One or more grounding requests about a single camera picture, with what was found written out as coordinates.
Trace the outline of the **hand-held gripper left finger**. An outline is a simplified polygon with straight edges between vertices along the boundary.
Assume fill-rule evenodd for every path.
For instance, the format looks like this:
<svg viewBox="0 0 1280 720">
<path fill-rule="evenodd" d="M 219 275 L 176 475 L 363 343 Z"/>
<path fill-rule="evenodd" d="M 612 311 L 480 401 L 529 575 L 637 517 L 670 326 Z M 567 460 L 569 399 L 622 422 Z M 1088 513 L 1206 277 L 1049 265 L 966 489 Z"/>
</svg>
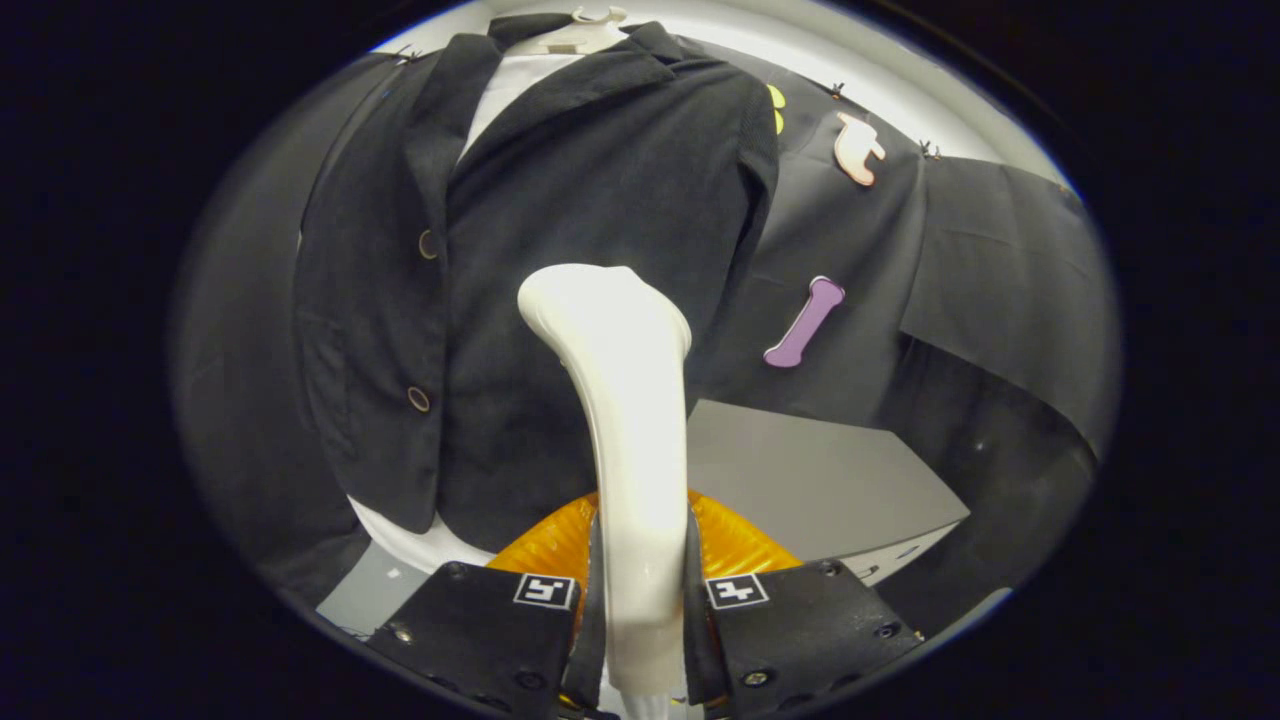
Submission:
<svg viewBox="0 0 1280 720">
<path fill-rule="evenodd" d="M 596 717 L 605 650 L 596 521 L 586 495 L 489 564 L 444 564 L 367 647 L 507 719 Z"/>
</svg>

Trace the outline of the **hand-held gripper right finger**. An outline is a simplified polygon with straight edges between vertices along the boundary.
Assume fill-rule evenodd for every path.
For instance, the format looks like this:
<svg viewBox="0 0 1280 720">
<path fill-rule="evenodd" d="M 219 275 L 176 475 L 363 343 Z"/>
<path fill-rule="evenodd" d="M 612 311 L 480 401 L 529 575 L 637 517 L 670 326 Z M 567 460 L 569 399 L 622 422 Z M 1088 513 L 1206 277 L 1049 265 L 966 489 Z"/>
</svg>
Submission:
<svg viewBox="0 0 1280 720">
<path fill-rule="evenodd" d="M 707 715 L 786 714 L 924 643 L 846 562 L 804 562 L 719 501 L 687 500 L 685 693 Z"/>
</svg>

